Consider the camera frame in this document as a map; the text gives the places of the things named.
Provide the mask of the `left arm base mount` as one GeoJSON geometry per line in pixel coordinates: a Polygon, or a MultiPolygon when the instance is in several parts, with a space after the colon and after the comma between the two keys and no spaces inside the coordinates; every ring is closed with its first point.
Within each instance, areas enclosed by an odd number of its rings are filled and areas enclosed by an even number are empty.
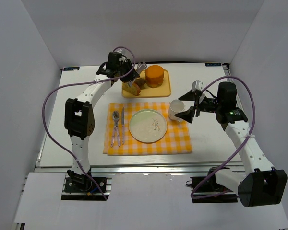
{"type": "Polygon", "coordinates": [[[74,182],[67,177],[64,181],[63,191],[61,194],[62,201],[106,201],[111,189],[111,179],[106,177],[95,177],[97,185],[88,181],[86,187],[80,187],[79,183],[74,182]]]}

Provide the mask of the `metal serving tongs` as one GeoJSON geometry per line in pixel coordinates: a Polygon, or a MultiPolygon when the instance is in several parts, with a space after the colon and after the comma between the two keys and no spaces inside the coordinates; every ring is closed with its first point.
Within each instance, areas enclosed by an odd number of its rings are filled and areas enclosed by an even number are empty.
{"type": "Polygon", "coordinates": [[[137,71],[138,74],[140,75],[141,72],[142,72],[143,70],[145,70],[146,68],[147,68],[147,64],[146,64],[145,61],[139,62],[138,65],[137,65],[136,71],[137,71]]]}

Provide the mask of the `tall orange round cake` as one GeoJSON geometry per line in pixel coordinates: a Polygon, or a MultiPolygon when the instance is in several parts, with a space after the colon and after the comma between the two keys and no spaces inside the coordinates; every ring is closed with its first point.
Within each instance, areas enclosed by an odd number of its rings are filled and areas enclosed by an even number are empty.
{"type": "Polygon", "coordinates": [[[159,87],[163,84],[164,69],[159,65],[149,66],[145,70],[146,84],[151,88],[159,87]]]}

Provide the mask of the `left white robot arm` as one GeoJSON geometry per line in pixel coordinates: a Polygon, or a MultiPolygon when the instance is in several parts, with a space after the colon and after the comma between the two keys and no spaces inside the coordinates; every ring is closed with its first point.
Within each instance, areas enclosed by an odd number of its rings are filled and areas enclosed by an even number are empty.
{"type": "Polygon", "coordinates": [[[95,128],[93,108],[98,100],[117,80],[132,85],[140,77],[123,50],[119,47],[110,52],[108,60],[98,68],[94,82],[75,99],[68,99],[65,103],[64,127],[70,136],[74,155],[72,168],[67,174],[72,179],[86,178],[91,170],[88,142],[95,128]]]}

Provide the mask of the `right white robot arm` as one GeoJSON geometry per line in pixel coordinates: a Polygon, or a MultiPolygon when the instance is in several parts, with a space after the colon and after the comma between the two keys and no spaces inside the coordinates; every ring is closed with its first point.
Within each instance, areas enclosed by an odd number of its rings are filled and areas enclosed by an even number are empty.
{"type": "Polygon", "coordinates": [[[211,195],[196,195],[196,191],[205,183],[214,189],[222,187],[223,195],[234,192],[245,207],[277,205],[281,202],[288,176],[284,170],[276,169],[265,157],[255,137],[254,125],[248,123],[245,113],[237,107],[237,89],[231,82],[221,82],[214,98],[206,97],[204,85],[196,80],[192,89],[179,98],[180,101],[193,101],[187,111],[175,116],[188,123],[200,112],[213,113],[227,136],[234,144],[235,154],[239,155],[245,170],[245,176],[233,172],[225,161],[211,168],[207,177],[199,182],[191,193],[192,200],[211,198],[211,195]]]}

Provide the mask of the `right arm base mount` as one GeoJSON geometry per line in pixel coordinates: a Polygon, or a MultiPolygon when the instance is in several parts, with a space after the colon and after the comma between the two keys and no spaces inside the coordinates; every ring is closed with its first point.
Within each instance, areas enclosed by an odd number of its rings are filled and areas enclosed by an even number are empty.
{"type": "MultiPolygon", "coordinates": [[[[191,177],[190,180],[186,181],[185,185],[192,190],[201,182],[205,176],[191,177]]],[[[194,196],[204,196],[207,194],[217,194],[227,191],[228,189],[222,185],[216,183],[216,177],[212,176],[206,181],[195,193],[194,196]]],[[[193,199],[193,203],[237,203],[238,198],[235,193],[229,190],[228,193],[223,193],[219,196],[213,196],[203,199],[193,199]]]]}

